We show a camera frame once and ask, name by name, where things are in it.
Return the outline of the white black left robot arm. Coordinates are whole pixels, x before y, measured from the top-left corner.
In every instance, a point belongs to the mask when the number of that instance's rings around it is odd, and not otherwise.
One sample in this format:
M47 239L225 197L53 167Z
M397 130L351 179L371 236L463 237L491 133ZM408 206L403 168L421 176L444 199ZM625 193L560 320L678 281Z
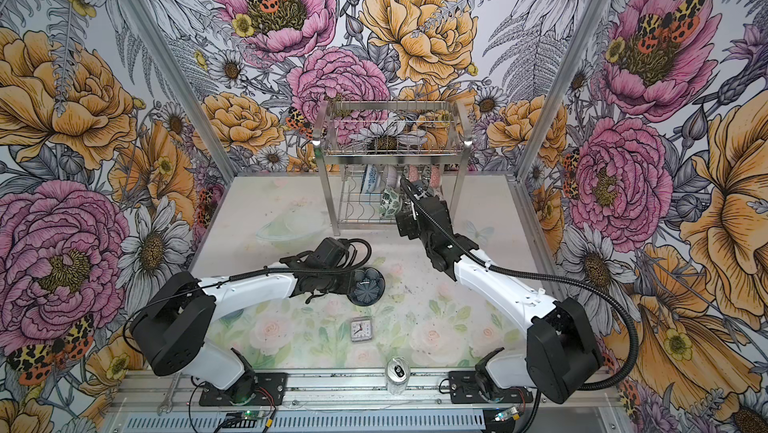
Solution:
M196 278L182 271L135 313L127 328L155 375L182 372L243 404L257 390L256 374L240 352L208 340L210 326L237 311L300 296L312 301L339 295L356 306L371 306L385 291L382 274L368 264L371 254L363 239L328 237L312 251L245 273Z

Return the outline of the green leaf print bowl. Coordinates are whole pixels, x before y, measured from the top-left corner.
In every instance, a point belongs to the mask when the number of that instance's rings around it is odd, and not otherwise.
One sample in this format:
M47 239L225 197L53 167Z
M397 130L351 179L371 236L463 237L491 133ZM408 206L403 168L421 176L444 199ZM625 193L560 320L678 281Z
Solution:
M398 189L386 187L379 201L379 215L383 219L393 219L402 209L403 200Z

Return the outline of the purple striped bowl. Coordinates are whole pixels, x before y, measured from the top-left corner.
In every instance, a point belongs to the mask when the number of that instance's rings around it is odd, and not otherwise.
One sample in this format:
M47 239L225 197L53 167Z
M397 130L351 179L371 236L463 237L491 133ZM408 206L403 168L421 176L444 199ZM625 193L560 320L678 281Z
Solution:
M394 165L385 165L383 179L386 188L397 189L400 183L401 173Z

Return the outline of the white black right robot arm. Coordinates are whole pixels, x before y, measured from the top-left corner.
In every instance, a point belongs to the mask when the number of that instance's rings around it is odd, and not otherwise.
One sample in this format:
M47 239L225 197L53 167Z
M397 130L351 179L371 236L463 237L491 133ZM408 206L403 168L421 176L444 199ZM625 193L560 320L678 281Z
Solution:
M404 178L400 186L409 205L396 214L399 234L419 239L435 270L483 296L522 333L523 353L497 348L475 365L480 394L494 402L506 390L534 388L563 404L584 389L603 359L583 308L527 285L518 272L500 272L477 243L453 231L444 200L420 181Z

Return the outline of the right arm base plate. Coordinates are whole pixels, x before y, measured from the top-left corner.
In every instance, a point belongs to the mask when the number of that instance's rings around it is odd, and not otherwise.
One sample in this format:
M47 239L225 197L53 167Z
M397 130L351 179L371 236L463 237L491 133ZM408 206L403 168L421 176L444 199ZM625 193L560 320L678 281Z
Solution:
M454 370L448 373L448 387L453 404L531 403L533 393L524 387L500 388L488 375L478 371Z

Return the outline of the black white floral bowl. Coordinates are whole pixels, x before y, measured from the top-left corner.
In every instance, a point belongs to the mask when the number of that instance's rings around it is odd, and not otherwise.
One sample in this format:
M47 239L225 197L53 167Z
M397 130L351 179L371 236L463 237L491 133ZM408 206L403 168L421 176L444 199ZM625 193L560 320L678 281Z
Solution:
M442 166L441 165L429 165L426 173L427 184L433 190L437 190L441 186L442 182Z

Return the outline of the dark navy wave bowl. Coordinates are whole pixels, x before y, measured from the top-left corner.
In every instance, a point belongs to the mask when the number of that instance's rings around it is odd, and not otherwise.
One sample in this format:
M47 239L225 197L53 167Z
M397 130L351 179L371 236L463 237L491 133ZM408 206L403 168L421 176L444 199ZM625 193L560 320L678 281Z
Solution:
M352 275L352 285L347 294L351 303L367 307L377 303L383 296L386 283L383 275L375 268L357 269Z

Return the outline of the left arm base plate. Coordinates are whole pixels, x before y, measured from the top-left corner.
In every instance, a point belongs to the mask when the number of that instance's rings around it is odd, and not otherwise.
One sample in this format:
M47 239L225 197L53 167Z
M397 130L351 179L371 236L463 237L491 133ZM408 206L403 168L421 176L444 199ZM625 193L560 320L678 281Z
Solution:
M245 373L227 389L203 383L203 407L280 406L286 392L287 373Z

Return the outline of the blue floral bowl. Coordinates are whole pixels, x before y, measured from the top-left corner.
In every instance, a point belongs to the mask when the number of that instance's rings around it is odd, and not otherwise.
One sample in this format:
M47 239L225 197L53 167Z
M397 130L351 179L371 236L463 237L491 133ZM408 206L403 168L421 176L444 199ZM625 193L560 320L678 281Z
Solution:
M376 165L366 165L363 177L362 177L362 183L360 188L360 193L362 195L373 195L377 194L381 191L381 172L380 169Z

